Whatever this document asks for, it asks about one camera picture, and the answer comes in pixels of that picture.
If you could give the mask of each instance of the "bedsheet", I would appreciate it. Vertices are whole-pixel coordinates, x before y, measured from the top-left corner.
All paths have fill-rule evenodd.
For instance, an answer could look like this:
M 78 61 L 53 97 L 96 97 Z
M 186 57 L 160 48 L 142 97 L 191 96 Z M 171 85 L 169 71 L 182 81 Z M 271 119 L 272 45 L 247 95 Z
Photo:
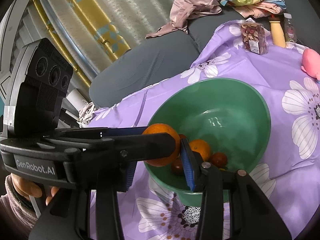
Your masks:
M 89 126 L 146 126 L 170 96 L 208 78 L 234 78 L 252 85 L 268 104 L 271 135 L 265 154 L 250 175 L 294 239 L 320 203 L 319 85 L 300 69 L 306 47 L 275 46 L 266 30 L 268 54 L 247 52 L 242 48 L 239 22 L 220 25 L 190 69 L 133 93 L 111 108 L 95 111 Z M 118 198 L 126 239 L 195 238 L 200 208 L 183 206 L 174 192 L 159 187 L 149 177 L 143 163 L 137 165 L 132 187 Z M 91 204 L 91 237 L 96 239 L 94 194 Z M 229 215 L 225 204 L 224 239 L 229 237 Z

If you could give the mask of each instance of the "pink cloth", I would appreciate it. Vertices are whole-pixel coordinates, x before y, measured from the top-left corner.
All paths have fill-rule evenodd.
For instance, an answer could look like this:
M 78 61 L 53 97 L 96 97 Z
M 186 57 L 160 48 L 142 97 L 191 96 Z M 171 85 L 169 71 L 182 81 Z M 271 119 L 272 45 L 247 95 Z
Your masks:
M 162 36 L 176 30 L 188 33 L 187 20 L 220 12 L 221 7 L 217 0 L 174 0 L 170 11 L 170 22 L 158 29 L 156 33 L 147 34 L 146 39 Z
M 15 235 L 15 240 L 27 240 L 36 223 L 36 214 L 15 198 L 11 175 L 5 179 L 5 188 L 7 194 L 0 197 L 1 219 L 8 226 L 7 232 Z
M 240 13 L 244 18 L 253 16 L 254 18 L 261 18 L 271 14 L 279 14 L 283 10 L 274 3 L 258 2 L 252 5 L 234 6 L 234 10 Z

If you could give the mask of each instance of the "bottle cap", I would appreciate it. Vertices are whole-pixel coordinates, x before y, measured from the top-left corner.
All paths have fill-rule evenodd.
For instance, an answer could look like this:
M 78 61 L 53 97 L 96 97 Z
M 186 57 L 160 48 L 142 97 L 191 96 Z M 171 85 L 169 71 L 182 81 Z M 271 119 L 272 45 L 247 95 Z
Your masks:
M 290 13 L 284 13 L 283 15 L 287 19 L 292 19 L 292 15 Z

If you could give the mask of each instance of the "snack bag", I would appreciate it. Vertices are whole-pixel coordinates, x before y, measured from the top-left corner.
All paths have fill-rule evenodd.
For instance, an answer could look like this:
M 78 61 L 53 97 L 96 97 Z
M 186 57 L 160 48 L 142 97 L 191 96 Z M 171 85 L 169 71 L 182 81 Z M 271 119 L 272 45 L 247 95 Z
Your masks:
M 261 23 L 245 22 L 239 24 L 244 49 L 259 55 L 268 52 L 266 33 Z

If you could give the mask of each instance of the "finger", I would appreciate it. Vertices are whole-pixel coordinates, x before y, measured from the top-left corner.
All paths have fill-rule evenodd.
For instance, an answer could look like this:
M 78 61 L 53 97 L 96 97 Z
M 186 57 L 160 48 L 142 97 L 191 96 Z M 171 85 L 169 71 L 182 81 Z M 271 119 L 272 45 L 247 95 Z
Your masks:
M 51 188 L 51 195 L 52 195 L 52 197 L 54 197 L 58 191 L 59 191 L 59 188 L 58 188 L 58 187 L 52 187 L 52 188 Z
M 16 191 L 22 195 L 22 196 L 33 196 L 33 197 L 41 197 L 42 196 L 42 190 L 41 188 L 35 184 L 34 182 L 31 182 L 29 180 L 26 180 L 16 174 L 11 174 L 12 183 Z
M 46 200 L 45 200 L 45 204 L 49 205 L 51 200 L 52 200 L 52 197 L 47 197 Z

